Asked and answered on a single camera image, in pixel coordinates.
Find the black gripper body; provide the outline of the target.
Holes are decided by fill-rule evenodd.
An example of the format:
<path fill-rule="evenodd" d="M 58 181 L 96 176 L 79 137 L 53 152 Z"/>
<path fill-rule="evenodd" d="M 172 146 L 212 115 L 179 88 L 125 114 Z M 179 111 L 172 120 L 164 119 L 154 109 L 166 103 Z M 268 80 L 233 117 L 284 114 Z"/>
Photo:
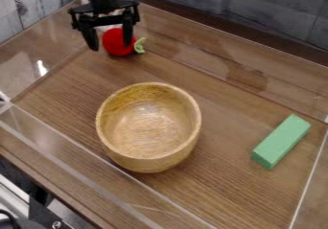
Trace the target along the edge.
<path fill-rule="evenodd" d="M 140 21 L 138 5 L 134 0 L 117 0 L 110 7 L 100 11 L 94 9 L 92 3 L 70 8 L 73 27 L 79 31 L 108 25 L 133 28 Z"/>

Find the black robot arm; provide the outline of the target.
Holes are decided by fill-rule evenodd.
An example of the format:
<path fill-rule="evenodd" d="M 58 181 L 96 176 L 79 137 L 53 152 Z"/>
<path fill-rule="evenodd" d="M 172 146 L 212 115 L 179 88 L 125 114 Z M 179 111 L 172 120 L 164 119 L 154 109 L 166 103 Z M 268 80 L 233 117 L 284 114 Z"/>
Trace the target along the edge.
<path fill-rule="evenodd" d="M 73 28 L 81 31 L 92 50 L 100 50 L 96 28 L 108 25 L 121 25 L 124 44 L 133 44 L 134 25 L 140 21 L 138 5 L 137 0 L 90 0 L 89 4 L 70 8 Z"/>

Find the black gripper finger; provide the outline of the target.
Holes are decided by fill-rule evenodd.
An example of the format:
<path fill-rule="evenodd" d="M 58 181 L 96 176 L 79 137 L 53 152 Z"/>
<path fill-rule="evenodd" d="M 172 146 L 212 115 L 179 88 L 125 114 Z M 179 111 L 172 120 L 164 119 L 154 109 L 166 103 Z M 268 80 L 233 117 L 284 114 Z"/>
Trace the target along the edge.
<path fill-rule="evenodd" d="M 94 51 L 100 50 L 100 38 L 97 30 L 93 26 L 89 24 L 83 24 L 81 28 L 81 32 L 83 35 L 83 38 L 86 40 L 86 43 L 89 45 L 89 48 Z"/>
<path fill-rule="evenodd" d="M 124 41 L 125 45 L 130 46 L 133 42 L 133 37 L 134 37 L 134 17 L 130 13 L 126 13 L 124 15 Z"/>

